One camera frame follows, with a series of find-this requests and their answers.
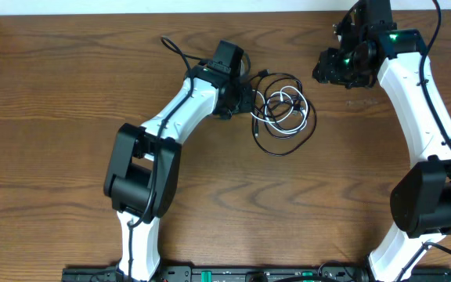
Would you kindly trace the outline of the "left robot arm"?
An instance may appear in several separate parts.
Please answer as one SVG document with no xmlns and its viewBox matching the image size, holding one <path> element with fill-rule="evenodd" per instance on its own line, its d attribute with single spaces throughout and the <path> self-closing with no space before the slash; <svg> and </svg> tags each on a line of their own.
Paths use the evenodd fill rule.
<svg viewBox="0 0 451 282">
<path fill-rule="evenodd" d="M 186 65 L 180 90 L 164 109 L 139 126 L 117 131 L 103 184 L 121 224 L 118 281 L 149 281 L 161 262 L 160 220 L 178 185 L 182 145 L 209 115 L 230 119 L 253 107 L 245 51 L 225 40 L 210 59 Z"/>
</svg>

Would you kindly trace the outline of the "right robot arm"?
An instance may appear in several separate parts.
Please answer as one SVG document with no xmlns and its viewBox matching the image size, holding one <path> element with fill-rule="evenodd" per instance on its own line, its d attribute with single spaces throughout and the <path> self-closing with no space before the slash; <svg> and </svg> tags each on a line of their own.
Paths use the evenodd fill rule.
<svg viewBox="0 0 451 282">
<path fill-rule="evenodd" d="M 388 0 L 357 1 L 334 32 L 340 45 L 320 54 L 312 76 L 347 89 L 379 85 L 410 156 L 410 170 L 391 192 L 391 228 L 357 280 L 409 280 L 451 235 L 451 117 L 432 77 L 431 43 L 416 29 L 398 29 Z"/>
</svg>

